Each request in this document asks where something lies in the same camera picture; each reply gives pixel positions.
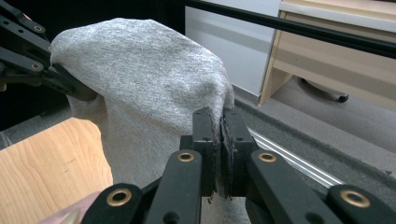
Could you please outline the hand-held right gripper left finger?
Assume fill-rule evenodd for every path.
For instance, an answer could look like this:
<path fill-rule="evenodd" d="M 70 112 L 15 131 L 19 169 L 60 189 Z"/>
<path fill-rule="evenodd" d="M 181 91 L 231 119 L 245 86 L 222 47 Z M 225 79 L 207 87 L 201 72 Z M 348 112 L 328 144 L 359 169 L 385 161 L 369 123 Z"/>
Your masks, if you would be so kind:
<path fill-rule="evenodd" d="M 210 197 L 215 191 L 215 137 L 208 107 L 192 113 L 192 134 L 180 137 L 179 149 L 190 149 L 201 154 L 201 191 L 204 197 Z"/>

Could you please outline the light wooden desk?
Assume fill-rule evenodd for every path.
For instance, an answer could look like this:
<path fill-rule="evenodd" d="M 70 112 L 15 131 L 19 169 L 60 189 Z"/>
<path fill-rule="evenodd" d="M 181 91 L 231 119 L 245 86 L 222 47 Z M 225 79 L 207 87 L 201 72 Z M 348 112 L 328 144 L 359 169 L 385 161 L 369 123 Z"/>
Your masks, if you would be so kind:
<path fill-rule="evenodd" d="M 396 3 L 283 0 L 279 16 L 396 44 Z M 396 111 L 395 59 L 277 31 L 260 103 L 264 104 L 292 77 Z"/>

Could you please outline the white cabinet panel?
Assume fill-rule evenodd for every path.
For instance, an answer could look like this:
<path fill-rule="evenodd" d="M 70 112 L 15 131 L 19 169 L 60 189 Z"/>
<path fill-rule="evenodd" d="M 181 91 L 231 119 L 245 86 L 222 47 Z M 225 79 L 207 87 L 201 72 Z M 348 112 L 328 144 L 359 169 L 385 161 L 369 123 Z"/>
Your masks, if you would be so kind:
<path fill-rule="evenodd" d="M 206 0 L 263 15 L 278 15 L 281 0 Z M 275 30 L 192 7 L 185 8 L 186 36 L 219 56 L 235 87 L 255 97 L 262 83 Z"/>

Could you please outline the black chair caster leg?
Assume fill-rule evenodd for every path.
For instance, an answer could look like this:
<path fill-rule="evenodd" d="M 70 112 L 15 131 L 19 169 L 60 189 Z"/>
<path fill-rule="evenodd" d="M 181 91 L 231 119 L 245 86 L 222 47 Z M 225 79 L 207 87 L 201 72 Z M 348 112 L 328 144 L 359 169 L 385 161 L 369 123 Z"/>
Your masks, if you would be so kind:
<path fill-rule="evenodd" d="M 347 93 L 333 90 L 331 88 L 328 88 L 328 87 L 325 87 L 323 85 L 320 85 L 320 84 L 318 84 L 316 82 L 313 82 L 313 81 L 310 81 L 310 80 L 307 80 L 307 79 L 304 79 L 304 78 L 302 78 L 301 81 L 304 84 L 307 84 L 307 85 L 311 86 L 312 88 L 315 88 L 316 90 L 319 90 L 319 91 L 322 91 L 322 92 L 326 92 L 330 96 L 334 97 L 336 99 L 336 101 L 341 103 L 341 104 L 345 103 L 348 100 L 348 98 L 349 98 L 349 95 Z"/>

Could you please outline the grey cloth garment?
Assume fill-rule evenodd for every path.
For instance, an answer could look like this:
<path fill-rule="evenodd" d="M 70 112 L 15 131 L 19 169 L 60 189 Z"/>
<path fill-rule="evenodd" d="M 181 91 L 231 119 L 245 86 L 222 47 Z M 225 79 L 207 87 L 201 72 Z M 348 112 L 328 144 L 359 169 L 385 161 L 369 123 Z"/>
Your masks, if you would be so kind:
<path fill-rule="evenodd" d="M 50 60 L 94 90 L 69 100 L 72 114 L 96 124 L 116 183 L 145 187 L 163 174 L 192 114 L 208 108 L 212 128 L 234 107 L 221 59 L 153 20 L 114 19 L 58 34 Z"/>

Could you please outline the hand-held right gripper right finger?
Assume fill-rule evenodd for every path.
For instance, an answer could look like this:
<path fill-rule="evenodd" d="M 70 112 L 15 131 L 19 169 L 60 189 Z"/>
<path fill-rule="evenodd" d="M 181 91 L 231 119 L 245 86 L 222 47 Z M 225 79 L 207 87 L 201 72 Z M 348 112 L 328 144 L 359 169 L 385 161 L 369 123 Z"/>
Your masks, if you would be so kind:
<path fill-rule="evenodd" d="M 220 183 L 225 197 L 246 195 L 248 161 L 257 144 L 242 117 L 234 110 L 225 109 L 221 119 Z"/>

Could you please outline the aluminium rail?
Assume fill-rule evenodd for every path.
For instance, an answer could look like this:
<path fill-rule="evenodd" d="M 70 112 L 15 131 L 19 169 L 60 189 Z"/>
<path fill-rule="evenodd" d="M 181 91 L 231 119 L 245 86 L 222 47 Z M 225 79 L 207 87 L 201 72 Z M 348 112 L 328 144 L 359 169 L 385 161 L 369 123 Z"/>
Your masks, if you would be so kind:
<path fill-rule="evenodd" d="M 330 175 L 324 170 L 319 169 L 317 166 L 291 153 L 282 146 L 265 138 L 263 135 L 255 132 L 250 128 L 248 128 L 248 131 L 255 139 L 256 143 L 260 148 L 274 151 L 275 153 L 281 155 L 287 161 L 287 163 L 291 165 L 294 169 L 308 176 L 309 178 L 313 179 L 321 186 L 329 189 L 332 186 L 344 185 L 344 182 L 339 178 L 336 178 L 335 176 Z"/>

